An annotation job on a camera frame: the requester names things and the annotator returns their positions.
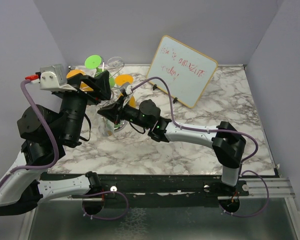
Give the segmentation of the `green plastic wine glass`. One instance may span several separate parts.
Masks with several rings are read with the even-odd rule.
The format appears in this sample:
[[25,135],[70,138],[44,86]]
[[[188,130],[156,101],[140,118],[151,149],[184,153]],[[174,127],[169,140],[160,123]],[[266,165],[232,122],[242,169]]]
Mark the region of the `green plastic wine glass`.
[[86,58],[84,62],[84,66],[89,70],[95,70],[93,74],[94,77],[97,77],[100,73],[102,73],[105,69],[99,68],[99,66],[104,66],[104,60],[100,55],[93,54]]

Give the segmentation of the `clear wine glass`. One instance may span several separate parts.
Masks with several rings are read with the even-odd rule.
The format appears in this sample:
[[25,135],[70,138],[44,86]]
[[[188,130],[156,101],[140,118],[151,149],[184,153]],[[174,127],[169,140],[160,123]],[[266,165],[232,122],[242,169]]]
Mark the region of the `clear wine glass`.
[[100,119],[100,123],[98,126],[98,131],[101,134],[101,136],[103,137],[109,137],[109,136],[113,136],[114,135],[114,123],[111,122],[110,120],[108,120],[107,118],[105,118],[102,115],[97,114],[97,116]]
[[120,57],[120,56],[114,56],[111,57],[108,61],[107,61],[107,65],[108,67],[110,67],[111,69],[114,69],[115,72],[111,75],[111,77],[115,76],[116,74],[119,74],[120,71],[124,68],[125,63],[124,60]]

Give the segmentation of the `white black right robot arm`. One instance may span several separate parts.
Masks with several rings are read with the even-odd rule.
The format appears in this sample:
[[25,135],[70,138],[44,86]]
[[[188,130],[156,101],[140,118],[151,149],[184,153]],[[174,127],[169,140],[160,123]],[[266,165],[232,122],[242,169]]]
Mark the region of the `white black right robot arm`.
[[213,149],[222,165],[220,191],[226,196],[237,191],[246,140],[229,122],[221,121],[217,126],[178,123],[162,117],[161,109],[150,99],[135,108],[124,104],[123,97],[100,108],[97,113],[114,124],[127,121],[141,127],[156,142],[185,142]]

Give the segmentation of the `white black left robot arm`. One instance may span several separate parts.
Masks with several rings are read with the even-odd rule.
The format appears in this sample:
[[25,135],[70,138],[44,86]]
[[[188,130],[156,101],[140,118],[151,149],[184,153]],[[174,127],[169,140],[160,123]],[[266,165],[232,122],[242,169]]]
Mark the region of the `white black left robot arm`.
[[[17,121],[24,139],[16,160],[0,178],[0,217],[25,214],[40,203],[71,195],[96,197],[102,187],[95,172],[68,179],[41,180],[41,175],[65,156],[65,147],[75,148],[85,140],[82,125],[86,108],[112,96],[110,73],[96,77],[76,74],[66,79],[55,70],[41,70],[27,76],[21,90],[30,106]],[[40,89],[61,99],[59,112],[35,104],[26,85],[38,82]]]

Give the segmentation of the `clear wine glass front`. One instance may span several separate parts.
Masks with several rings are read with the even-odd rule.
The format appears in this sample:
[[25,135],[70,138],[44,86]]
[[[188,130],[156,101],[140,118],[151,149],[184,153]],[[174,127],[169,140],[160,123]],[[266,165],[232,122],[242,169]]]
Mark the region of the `clear wine glass front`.
[[111,122],[110,120],[108,120],[107,118],[105,118],[102,115],[97,114],[97,116],[100,119],[100,123],[98,126],[98,131],[101,134],[101,136],[103,137],[109,137],[109,136],[113,136],[114,135],[114,123]]

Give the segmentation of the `orange plastic goblet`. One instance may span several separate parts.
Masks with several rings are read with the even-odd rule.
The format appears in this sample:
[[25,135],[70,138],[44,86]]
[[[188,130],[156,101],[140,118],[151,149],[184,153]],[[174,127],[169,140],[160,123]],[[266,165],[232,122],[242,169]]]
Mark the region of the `orange plastic goblet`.
[[[81,80],[84,76],[87,76],[87,74],[83,70],[73,69],[67,73],[66,78],[68,82],[73,82],[78,85],[79,80]],[[93,92],[93,88],[83,81],[80,82],[79,89],[83,92]]]
[[126,96],[123,105],[128,104],[131,107],[136,107],[136,100],[134,93],[132,92],[132,83],[134,78],[128,74],[122,74],[114,79],[116,86],[118,87],[118,98]]

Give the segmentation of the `orange plastic goblet front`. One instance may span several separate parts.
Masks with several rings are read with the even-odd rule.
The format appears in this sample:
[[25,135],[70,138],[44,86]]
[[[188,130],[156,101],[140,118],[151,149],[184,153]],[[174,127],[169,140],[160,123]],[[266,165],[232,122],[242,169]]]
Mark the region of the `orange plastic goblet front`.
[[132,83],[134,78],[128,74],[122,74],[114,79],[116,86],[118,87],[118,98],[126,96],[123,105],[128,104],[131,107],[136,107],[136,100],[134,93],[132,92]]

